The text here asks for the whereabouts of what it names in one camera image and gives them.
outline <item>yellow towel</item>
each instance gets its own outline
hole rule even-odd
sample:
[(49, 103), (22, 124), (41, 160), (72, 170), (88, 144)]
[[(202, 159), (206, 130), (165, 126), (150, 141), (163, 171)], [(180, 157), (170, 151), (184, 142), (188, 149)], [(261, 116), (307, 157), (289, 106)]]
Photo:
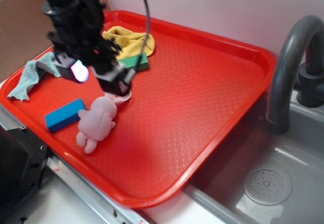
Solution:
[[(141, 52), (143, 41), (146, 33), (137, 33), (131, 30), (127, 30), (121, 26), (114, 26), (108, 31), (102, 33), (103, 38), (112, 39), (114, 42), (121, 46), (122, 50), (117, 56), (117, 60), (129, 58), (138, 55)], [(155, 40), (151, 34), (149, 34), (144, 53), (147, 56), (151, 55), (155, 48)]]

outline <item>gray faucet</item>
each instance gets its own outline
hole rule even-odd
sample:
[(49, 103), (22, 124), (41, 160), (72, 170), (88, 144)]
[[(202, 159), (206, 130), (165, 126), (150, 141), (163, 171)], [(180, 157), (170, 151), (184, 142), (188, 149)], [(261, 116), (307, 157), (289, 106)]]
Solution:
[[(305, 63), (300, 65), (304, 53)], [(268, 98), (268, 130), (289, 130), (289, 105), (293, 88), (297, 100), (307, 107), (324, 104), (324, 23), (317, 16), (300, 19), (290, 31), (280, 52)]]

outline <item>gray rag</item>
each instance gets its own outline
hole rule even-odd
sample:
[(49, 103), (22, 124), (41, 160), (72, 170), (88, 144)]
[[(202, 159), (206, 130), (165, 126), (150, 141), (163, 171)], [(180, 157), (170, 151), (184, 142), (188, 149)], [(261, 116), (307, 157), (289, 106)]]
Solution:
[(38, 84), (43, 75), (48, 72), (55, 77), (61, 77), (53, 63), (54, 53), (46, 53), (38, 60), (28, 61), (22, 72), (18, 85), (9, 93), (8, 97), (19, 100), (29, 100), (27, 93)]

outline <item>pink plush toy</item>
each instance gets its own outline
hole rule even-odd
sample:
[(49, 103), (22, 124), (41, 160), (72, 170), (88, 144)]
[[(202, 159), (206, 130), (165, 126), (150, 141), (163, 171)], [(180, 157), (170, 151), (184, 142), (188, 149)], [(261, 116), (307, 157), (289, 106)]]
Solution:
[(81, 109), (77, 114), (80, 117), (78, 124), (79, 133), (76, 135), (76, 143), (85, 148), (85, 153), (90, 154), (95, 150), (99, 141), (106, 138), (116, 123), (113, 119), (117, 114), (116, 103), (126, 101), (115, 99), (113, 95), (98, 97), (92, 103), (90, 110)]

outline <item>white wall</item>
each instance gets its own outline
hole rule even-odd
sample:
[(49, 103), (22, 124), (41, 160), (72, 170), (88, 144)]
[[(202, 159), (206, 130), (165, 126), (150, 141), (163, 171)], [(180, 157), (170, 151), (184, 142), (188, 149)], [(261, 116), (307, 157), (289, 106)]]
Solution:
[[(254, 44), (279, 54), (301, 17), (324, 19), (324, 0), (148, 0), (154, 18)], [(145, 14), (142, 0), (108, 0), (112, 10)]]

